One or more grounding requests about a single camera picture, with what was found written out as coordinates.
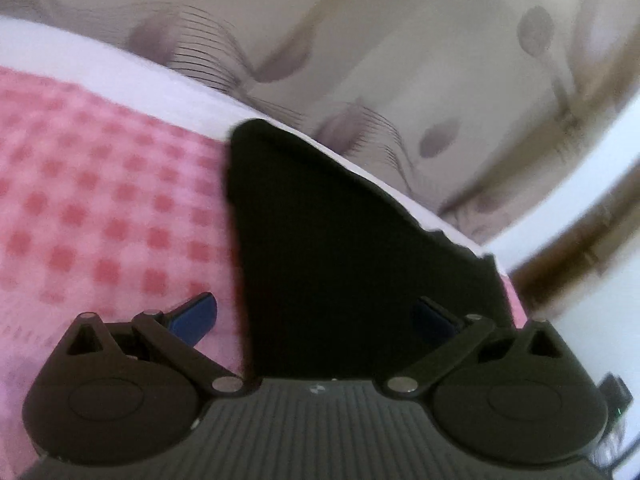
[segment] ribbed plastic surface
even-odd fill
[[[444,439],[414,402],[369,381],[265,380],[218,400],[172,450],[117,468],[47,458],[25,480],[602,480],[588,462],[545,471],[486,464]]]

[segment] wall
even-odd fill
[[[548,246],[633,167],[640,157],[639,125],[637,94],[574,173],[484,249],[512,272]]]
[[[640,433],[640,234],[603,276],[588,276],[557,302],[573,305],[552,322],[594,381],[611,371],[636,398],[626,416],[626,445]],[[640,452],[615,479],[632,480],[638,472]]]

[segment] metal pivot screw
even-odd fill
[[[386,386],[398,394],[410,394],[418,389],[418,381],[411,377],[393,377],[386,382]]]
[[[239,377],[225,376],[218,377],[211,383],[211,386],[222,394],[234,394],[242,389],[244,383]]]

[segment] blue lever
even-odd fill
[[[164,314],[162,324],[187,345],[195,346],[214,327],[217,316],[216,298],[203,292]]]
[[[434,348],[460,333],[464,324],[435,301],[420,298],[412,309],[414,330]]]

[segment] white sheet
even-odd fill
[[[80,84],[111,101],[213,139],[226,139],[233,126],[247,119],[268,119],[381,187],[423,229],[442,230],[450,240],[475,254],[486,253],[434,213],[313,139],[227,95],[108,44],[39,23],[0,16],[0,65]]]

